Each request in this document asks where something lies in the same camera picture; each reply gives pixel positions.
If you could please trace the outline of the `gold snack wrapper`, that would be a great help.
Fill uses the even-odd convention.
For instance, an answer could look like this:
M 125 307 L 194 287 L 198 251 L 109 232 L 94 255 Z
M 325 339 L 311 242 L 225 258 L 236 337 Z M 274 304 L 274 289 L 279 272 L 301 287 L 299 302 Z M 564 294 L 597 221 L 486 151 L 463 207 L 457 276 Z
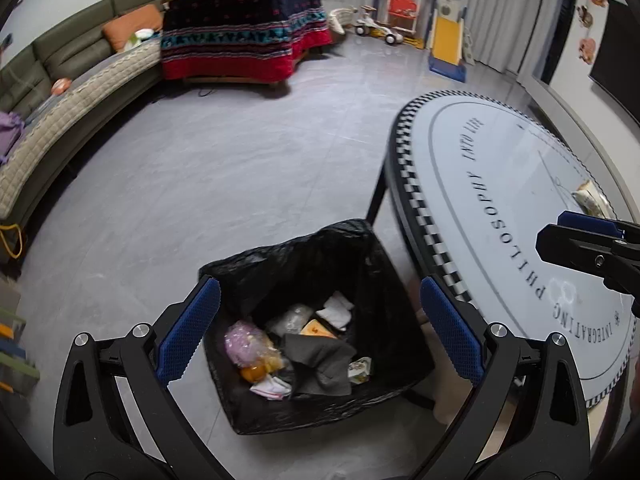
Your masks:
M 600 192 L 593 180 L 582 182 L 572 193 L 584 214 L 601 219 L 615 219 L 615 212 L 608 199 Z

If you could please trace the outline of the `pink plastic bag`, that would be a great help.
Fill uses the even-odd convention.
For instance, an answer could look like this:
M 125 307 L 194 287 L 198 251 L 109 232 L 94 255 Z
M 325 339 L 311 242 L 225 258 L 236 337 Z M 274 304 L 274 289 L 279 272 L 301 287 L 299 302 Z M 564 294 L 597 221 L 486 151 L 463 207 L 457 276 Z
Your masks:
M 227 356 L 238 367 L 262 365 L 268 372 L 283 367 L 280 351 L 265 332 L 249 322 L 239 321 L 224 334 Z

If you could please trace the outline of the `green snack packet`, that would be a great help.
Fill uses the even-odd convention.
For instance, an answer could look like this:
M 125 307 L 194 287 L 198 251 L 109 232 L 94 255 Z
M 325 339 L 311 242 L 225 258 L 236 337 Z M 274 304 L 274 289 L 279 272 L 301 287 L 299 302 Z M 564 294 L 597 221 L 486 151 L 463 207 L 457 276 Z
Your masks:
M 372 360 L 368 356 L 352 361 L 347 370 L 347 377 L 354 385 L 361 385 L 367 382 L 371 374 Z

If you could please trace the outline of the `grey felt cloth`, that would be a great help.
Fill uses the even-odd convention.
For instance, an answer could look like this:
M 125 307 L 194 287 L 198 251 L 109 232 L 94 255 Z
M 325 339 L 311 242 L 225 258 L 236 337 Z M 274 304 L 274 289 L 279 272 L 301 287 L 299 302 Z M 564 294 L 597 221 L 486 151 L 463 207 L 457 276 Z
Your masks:
M 356 350 L 341 339 L 286 334 L 282 351 L 293 364 L 298 396 L 349 396 L 349 364 Z

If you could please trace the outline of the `white plastic bag ball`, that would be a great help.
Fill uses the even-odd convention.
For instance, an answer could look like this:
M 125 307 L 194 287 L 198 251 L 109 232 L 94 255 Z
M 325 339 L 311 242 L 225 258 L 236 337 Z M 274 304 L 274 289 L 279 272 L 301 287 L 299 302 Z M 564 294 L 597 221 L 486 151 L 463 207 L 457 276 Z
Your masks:
M 269 325 L 270 333 L 283 338 L 286 334 L 299 334 L 314 316 L 314 309 L 296 304 L 288 309 L 284 315 Z

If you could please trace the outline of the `orange peel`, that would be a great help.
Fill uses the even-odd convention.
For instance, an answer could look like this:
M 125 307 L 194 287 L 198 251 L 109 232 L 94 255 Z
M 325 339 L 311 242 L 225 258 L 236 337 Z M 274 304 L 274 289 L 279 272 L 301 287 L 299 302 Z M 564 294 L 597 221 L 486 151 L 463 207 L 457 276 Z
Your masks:
M 250 384 L 257 384 L 271 373 L 277 373 L 281 368 L 282 366 L 279 364 L 273 365 L 272 363 L 260 362 L 251 366 L 241 367 L 240 374 Z

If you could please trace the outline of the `yellow soybean milk cup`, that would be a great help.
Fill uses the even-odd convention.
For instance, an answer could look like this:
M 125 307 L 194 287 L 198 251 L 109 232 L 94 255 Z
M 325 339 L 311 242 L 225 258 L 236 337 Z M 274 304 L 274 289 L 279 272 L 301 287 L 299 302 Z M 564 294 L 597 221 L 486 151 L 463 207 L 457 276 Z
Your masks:
M 336 339 L 334 333 L 325 328 L 319 321 L 314 318 L 310 320 L 299 332 L 300 336 L 309 337 L 326 337 Z

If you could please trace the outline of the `black trash bin bag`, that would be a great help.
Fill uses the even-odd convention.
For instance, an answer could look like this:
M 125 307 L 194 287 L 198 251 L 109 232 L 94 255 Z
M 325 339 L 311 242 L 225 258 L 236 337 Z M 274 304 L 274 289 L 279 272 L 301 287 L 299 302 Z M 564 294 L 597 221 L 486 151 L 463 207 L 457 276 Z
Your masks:
M 390 258 L 362 219 L 204 264 L 221 289 L 204 350 L 241 436 L 339 422 L 434 370 Z

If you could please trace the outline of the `round white table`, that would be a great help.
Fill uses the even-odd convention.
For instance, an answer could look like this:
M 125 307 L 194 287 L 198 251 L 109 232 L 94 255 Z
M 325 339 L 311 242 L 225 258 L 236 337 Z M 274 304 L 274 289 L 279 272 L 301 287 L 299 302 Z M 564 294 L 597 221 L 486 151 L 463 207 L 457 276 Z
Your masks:
M 452 293 L 516 336 L 564 335 L 586 403 L 597 405 L 629 360 L 632 300 L 543 262 L 535 247 L 545 226 L 578 209 L 588 169 L 535 119 L 465 91 L 411 100 L 388 147 L 416 237 Z

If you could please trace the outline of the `toy slide swing set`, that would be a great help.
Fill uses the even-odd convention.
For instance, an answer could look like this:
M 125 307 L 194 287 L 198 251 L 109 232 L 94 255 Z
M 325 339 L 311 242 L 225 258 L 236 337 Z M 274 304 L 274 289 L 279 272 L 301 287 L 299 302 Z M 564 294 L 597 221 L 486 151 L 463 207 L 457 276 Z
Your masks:
M 466 27 L 468 8 L 459 0 L 373 0 L 373 18 L 427 52 L 428 69 L 457 82 L 475 64 Z

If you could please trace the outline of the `toy ride-on car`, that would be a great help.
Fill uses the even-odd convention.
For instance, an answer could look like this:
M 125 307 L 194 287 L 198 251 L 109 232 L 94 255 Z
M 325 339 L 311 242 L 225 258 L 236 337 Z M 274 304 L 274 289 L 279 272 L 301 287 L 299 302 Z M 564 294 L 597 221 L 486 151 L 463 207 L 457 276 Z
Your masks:
M 384 26 L 373 18 L 373 6 L 360 6 L 359 18 L 355 22 L 355 32 L 357 36 L 371 36 L 383 39 L 388 46 L 399 46 L 404 42 L 404 36 L 395 29 Z

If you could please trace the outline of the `quilted sofa mat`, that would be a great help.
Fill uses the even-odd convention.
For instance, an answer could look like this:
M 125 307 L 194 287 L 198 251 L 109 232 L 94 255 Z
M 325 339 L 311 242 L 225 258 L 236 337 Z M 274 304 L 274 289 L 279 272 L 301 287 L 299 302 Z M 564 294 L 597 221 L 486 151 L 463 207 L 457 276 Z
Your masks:
M 116 90 L 159 62 L 160 40 L 145 41 L 99 63 L 47 105 L 1 166 L 1 218 L 9 217 L 28 178 L 63 134 Z

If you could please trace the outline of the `purple backpack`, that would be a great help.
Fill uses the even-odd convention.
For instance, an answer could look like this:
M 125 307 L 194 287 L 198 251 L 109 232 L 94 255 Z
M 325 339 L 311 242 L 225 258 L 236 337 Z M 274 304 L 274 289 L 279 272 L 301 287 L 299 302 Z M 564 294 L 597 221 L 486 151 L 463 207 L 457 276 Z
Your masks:
M 0 113 L 0 160 L 5 164 L 9 154 L 24 132 L 24 122 L 17 114 L 11 112 Z

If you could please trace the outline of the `woven basket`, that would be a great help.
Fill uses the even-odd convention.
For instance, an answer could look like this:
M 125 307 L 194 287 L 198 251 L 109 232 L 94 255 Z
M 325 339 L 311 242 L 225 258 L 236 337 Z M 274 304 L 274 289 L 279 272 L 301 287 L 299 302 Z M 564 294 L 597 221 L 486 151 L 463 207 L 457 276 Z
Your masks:
M 352 27 L 354 21 L 354 15 L 357 13 L 357 9 L 353 6 L 347 8 L 337 8 L 329 12 L 328 25 L 331 34 L 336 38 L 343 38 L 346 36 L 346 29 Z

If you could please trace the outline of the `small pink toy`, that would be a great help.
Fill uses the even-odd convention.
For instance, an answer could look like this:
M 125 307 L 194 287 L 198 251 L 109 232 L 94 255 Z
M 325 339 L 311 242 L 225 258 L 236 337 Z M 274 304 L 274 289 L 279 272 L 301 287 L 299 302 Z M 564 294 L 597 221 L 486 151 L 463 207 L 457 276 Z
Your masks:
M 58 79 L 57 81 L 55 81 L 54 84 L 52 84 L 52 87 L 51 87 L 52 96 L 62 96 L 62 94 L 65 93 L 70 88 L 71 84 L 72 84 L 72 81 L 70 80 L 70 78 Z

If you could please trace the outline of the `green sofa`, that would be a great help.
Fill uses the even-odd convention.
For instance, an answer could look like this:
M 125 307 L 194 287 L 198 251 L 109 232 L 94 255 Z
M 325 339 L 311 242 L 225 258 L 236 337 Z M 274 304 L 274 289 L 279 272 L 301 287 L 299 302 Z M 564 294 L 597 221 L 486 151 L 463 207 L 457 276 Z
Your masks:
M 163 14 L 163 1 L 101 0 L 47 30 L 15 55 L 1 71 L 1 111 L 22 118 L 22 137 L 30 123 L 58 98 L 51 94 L 55 81 L 70 78 L 73 83 L 99 63 L 126 52 L 112 48 L 103 35 L 103 25 L 147 4 L 154 4 Z M 108 96 L 44 155 L 9 217 L 1 218 L 2 272 L 9 275 L 20 272 L 27 246 L 38 230 L 38 210 L 63 170 L 94 136 L 159 81 L 160 63 Z

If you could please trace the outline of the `table with patterned blanket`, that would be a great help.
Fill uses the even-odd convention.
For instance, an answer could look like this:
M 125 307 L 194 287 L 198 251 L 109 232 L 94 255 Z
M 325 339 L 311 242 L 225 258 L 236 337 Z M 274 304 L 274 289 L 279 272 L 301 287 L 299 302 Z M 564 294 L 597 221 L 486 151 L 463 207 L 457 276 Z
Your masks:
M 321 0 L 167 0 L 160 62 L 167 80 L 278 84 L 304 53 L 332 42 Z

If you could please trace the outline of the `orange cushion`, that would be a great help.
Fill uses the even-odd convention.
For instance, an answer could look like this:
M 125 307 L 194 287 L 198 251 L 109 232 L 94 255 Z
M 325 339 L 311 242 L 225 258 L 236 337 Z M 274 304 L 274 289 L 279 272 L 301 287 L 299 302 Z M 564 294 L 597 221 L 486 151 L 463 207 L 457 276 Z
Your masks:
M 154 4 L 147 4 L 107 22 L 102 26 L 102 32 L 112 48 L 116 52 L 122 52 L 129 38 L 138 30 L 150 28 L 158 32 L 162 26 L 163 14 Z

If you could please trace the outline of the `dark wall television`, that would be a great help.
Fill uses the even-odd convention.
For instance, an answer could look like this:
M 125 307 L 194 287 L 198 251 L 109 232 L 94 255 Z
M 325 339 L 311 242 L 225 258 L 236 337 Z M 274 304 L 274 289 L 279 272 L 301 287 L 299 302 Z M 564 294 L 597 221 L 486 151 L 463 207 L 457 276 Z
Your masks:
M 611 0 L 590 78 L 639 122 L 639 23 L 629 6 Z

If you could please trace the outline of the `wall cartoon decorations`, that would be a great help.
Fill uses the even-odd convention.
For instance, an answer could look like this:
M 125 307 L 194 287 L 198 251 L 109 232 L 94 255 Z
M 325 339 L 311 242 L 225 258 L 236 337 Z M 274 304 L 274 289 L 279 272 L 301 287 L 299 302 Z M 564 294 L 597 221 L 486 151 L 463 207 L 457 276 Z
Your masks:
M 591 66 L 596 60 L 608 16 L 608 0 L 577 0 L 580 39 L 578 58 Z

